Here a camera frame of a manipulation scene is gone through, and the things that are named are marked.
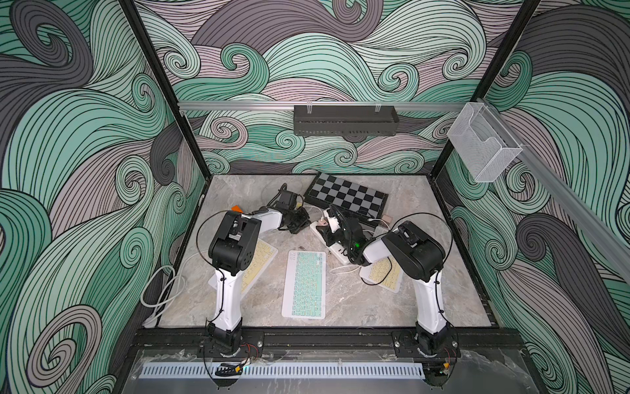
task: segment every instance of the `marble floor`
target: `marble floor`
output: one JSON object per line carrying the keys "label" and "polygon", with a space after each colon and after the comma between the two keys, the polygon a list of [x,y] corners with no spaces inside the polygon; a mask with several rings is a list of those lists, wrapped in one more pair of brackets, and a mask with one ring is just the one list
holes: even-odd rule
{"label": "marble floor", "polygon": [[[341,176],[366,187],[389,193],[384,214],[397,220],[418,211],[442,213],[435,200],[428,180],[424,176]],[[304,193],[313,179],[312,175],[220,175],[210,184],[207,196],[182,262],[182,275],[186,288],[165,311],[160,327],[200,327],[206,319],[214,317],[215,290],[208,285],[214,269],[198,255],[195,235],[200,225],[213,213],[229,209],[234,205],[244,211],[252,211],[265,205],[283,183],[288,190]],[[311,219],[317,220],[321,213],[309,209]],[[223,218],[216,215],[199,232],[199,247],[207,257],[210,241]],[[441,242],[445,250],[450,243],[448,228],[438,219],[427,216],[410,218],[421,229]],[[326,318],[324,320],[292,319],[283,317],[282,297],[284,294],[285,271],[289,250],[312,250],[326,252],[326,247],[315,239],[309,229],[297,235],[288,231],[268,231],[260,235],[262,240],[278,248],[278,255],[262,273],[241,302],[243,325],[245,326],[291,326],[327,325],[353,327],[413,326],[417,307],[412,279],[403,275],[400,291],[392,293],[379,286],[366,286],[359,278],[358,270],[350,274],[326,274]],[[328,254],[328,270],[342,266]],[[490,326],[490,321],[479,300],[473,282],[466,270],[462,257],[453,244],[453,249],[444,265],[442,274],[445,315],[459,327]]]}

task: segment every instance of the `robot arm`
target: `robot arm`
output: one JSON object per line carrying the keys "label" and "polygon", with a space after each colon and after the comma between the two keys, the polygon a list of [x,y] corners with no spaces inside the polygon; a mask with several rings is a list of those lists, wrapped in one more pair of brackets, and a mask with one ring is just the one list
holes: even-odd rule
{"label": "robot arm", "polygon": [[241,285],[245,270],[254,257],[258,235],[273,229],[296,234],[310,224],[306,210],[303,207],[295,209],[296,197],[297,194],[282,185],[268,206],[252,214],[227,212],[212,238],[208,255],[215,268],[217,302],[215,318],[209,323],[209,334],[225,353],[235,353],[240,344],[243,322]]}
{"label": "robot arm", "polygon": [[[253,258],[258,235],[280,228],[295,234],[309,225],[306,210],[303,207],[295,209],[293,193],[281,188],[278,196],[280,198],[273,208],[264,207],[251,215],[226,213],[210,244],[209,255],[212,266],[216,268],[217,302],[216,317],[210,322],[209,329],[215,343],[225,353],[236,352],[240,344],[243,320],[241,284],[244,271]],[[356,219],[342,217],[335,209],[332,211],[326,211],[328,224],[318,226],[327,246],[333,243],[343,247],[349,245],[347,254],[352,256],[354,264],[359,265],[369,265],[393,256],[402,270],[414,279],[418,344],[425,354],[436,353],[437,349],[441,349],[448,330],[443,311],[438,306],[443,305],[440,270],[444,266],[445,253],[442,246],[410,221],[367,244]]]}
{"label": "robot arm", "polygon": [[375,263],[392,255],[413,281],[418,317],[416,332],[419,348],[426,355],[437,353],[448,336],[442,301],[442,268],[444,248],[411,221],[405,221],[392,232],[369,244],[363,256]]}

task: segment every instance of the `clear mesh basket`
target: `clear mesh basket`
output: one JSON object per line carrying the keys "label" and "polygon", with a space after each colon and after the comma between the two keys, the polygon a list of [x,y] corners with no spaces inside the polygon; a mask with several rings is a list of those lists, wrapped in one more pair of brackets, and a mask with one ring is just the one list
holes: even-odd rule
{"label": "clear mesh basket", "polygon": [[523,150],[498,112],[466,103],[447,133],[475,182],[494,182]]}

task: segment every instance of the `black pole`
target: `black pole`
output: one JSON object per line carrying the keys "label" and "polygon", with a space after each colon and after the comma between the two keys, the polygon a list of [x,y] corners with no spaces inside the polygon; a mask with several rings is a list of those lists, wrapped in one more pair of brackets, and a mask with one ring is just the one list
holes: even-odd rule
{"label": "black pole", "polygon": [[125,13],[127,17],[127,21],[131,26],[131,30],[133,30],[136,40],[140,44],[140,48],[142,49],[144,55],[147,58],[147,62],[149,63],[149,67],[151,71],[153,71],[153,75],[155,75],[157,80],[157,85],[159,86],[162,94],[166,99],[166,103],[170,107],[173,112],[173,116],[175,116],[175,122],[180,127],[181,133],[184,135],[186,142],[188,143],[188,147],[201,170],[201,174],[206,180],[212,178],[212,173],[208,169],[208,166],[205,164],[205,160],[203,159],[203,155],[201,154],[201,149],[197,145],[195,141],[195,135],[190,128],[190,124],[182,114],[180,113],[180,108],[178,106],[177,96],[175,95],[175,91],[171,86],[171,83],[168,81],[166,77],[166,73],[160,64],[158,53],[156,52],[151,39],[149,38],[149,33],[147,33],[147,29],[144,27],[142,20],[140,18],[140,14],[138,13],[138,9],[135,7],[135,3],[133,0],[118,0],[120,3],[120,7],[122,7],[122,11]]}
{"label": "black pole", "polygon": [[[483,98],[490,90],[490,86],[492,86],[493,82],[499,72],[503,68],[505,62],[509,59],[512,54],[512,50],[516,47],[518,40],[520,40],[521,34],[525,30],[525,27],[529,23],[529,20],[534,15],[534,11],[541,0],[525,0],[523,5],[521,5],[516,17],[512,21],[510,28],[505,33],[505,38],[501,42],[499,49],[496,51],[495,56],[492,58],[490,65],[486,69],[486,72],[481,77],[481,81],[477,85],[474,93],[472,94],[471,101],[477,102],[478,98]],[[446,161],[449,159],[451,152],[453,152],[453,144],[450,141],[446,142],[442,153],[440,153],[440,157],[438,157],[435,162],[431,173],[429,173],[429,180],[433,181],[437,178],[444,168]]]}

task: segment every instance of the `chessboard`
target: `chessboard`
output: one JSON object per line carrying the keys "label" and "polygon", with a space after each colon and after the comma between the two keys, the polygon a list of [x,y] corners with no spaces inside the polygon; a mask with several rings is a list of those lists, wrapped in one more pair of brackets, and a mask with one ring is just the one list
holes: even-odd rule
{"label": "chessboard", "polygon": [[304,194],[308,204],[328,208],[334,204],[350,211],[363,223],[374,226],[368,219],[380,219],[388,194],[361,186],[342,178],[319,173]]}

